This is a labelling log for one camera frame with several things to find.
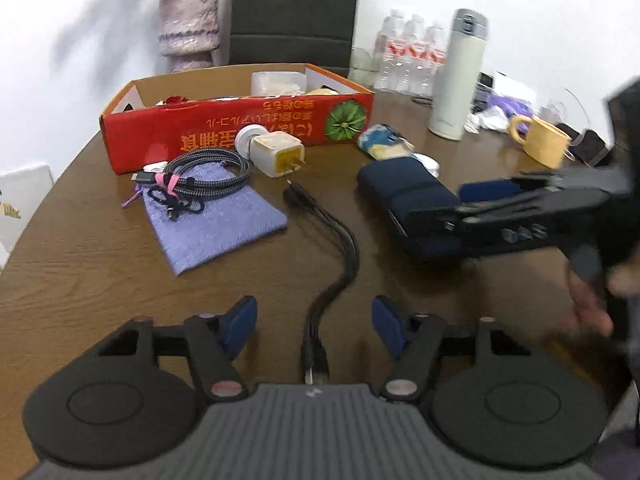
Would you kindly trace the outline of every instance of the gray ribbed surface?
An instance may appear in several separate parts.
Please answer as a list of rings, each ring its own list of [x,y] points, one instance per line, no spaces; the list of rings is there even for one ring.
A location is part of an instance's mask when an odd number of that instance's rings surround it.
[[[263,384],[211,406],[180,446],[144,465],[88,472],[45,462],[29,480],[598,480],[584,465],[514,473],[476,465],[431,433],[418,410],[365,384]]]

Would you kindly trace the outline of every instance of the vase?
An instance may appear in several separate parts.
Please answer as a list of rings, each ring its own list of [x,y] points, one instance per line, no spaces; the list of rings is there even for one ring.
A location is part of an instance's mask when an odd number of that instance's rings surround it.
[[[213,66],[220,45],[218,0],[160,0],[160,54],[171,72]]]

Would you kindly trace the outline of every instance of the red cardboard box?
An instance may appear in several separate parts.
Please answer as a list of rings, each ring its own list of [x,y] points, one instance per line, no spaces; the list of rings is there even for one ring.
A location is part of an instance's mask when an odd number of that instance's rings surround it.
[[[304,73],[307,91],[328,87],[338,95],[247,97],[252,73],[283,70]],[[189,102],[156,106],[170,96]],[[353,142],[372,104],[371,91],[311,64],[220,66],[131,81],[104,109],[100,128],[111,167],[121,174],[196,148],[232,149],[247,124],[282,130],[305,146]]]

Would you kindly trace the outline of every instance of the thermos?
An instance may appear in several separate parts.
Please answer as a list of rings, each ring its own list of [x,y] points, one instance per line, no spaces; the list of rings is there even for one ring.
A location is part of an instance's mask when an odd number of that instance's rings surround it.
[[[476,90],[488,32],[487,19],[471,9],[453,18],[447,60],[436,76],[429,129],[445,139],[460,140]]]

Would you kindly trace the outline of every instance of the mug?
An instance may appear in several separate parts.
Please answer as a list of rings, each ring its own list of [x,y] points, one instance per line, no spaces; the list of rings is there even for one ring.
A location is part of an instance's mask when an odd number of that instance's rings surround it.
[[[527,139],[523,139],[518,133],[520,123],[529,124]],[[523,115],[511,118],[509,134],[518,144],[524,146],[527,155],[552,170],[560,167],[564,152],[571,141],[571,137],[552,124]]]

